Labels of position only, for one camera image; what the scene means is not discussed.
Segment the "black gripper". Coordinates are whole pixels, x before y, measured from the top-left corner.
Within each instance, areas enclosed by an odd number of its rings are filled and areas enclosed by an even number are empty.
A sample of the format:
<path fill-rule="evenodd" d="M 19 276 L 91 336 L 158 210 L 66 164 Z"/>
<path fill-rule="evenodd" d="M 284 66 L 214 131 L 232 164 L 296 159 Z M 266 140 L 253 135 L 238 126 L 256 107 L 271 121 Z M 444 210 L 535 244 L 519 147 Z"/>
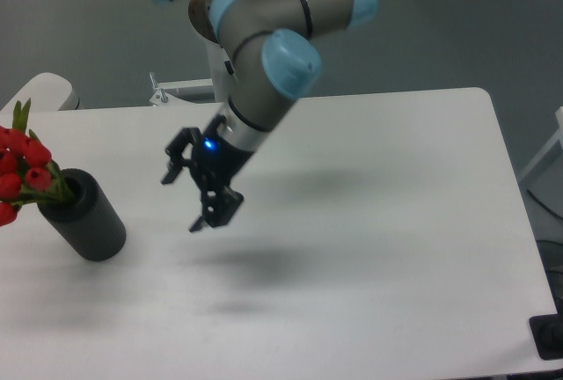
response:
<path fill-rule="evenodd" d="M 230 188 L 231 180 L 253 152 L 232 146 L 217 133 L 204 135 L 198 128 L 182 128 L 166 146 L 165 154 L 169 162 L 161 184 L 172 184 L 187 168 L 201 191 L 201 214 L 189 231 L 228 225 L 245 199 Z"/>

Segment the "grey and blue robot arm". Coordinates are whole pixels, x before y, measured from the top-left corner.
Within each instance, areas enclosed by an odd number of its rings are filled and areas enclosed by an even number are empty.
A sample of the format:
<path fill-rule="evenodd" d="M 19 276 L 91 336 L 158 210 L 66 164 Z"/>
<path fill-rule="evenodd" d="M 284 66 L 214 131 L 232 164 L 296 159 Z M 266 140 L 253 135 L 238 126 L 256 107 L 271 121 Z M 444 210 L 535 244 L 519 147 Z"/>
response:
<path fill-rule="evenodd" d="M 170 3 L 176 0 L 154 0 Z M 322 70 L 312 40 L 366 24 L 378 0 L 211 0 L 206 20 L 235 78 L 204 129 L 183 128 L 166 148 L 163 177 L 189 170 L 201 193 L 192 231 L 227 225 L 243 203 L 232 179 L 276 129 Z"/>

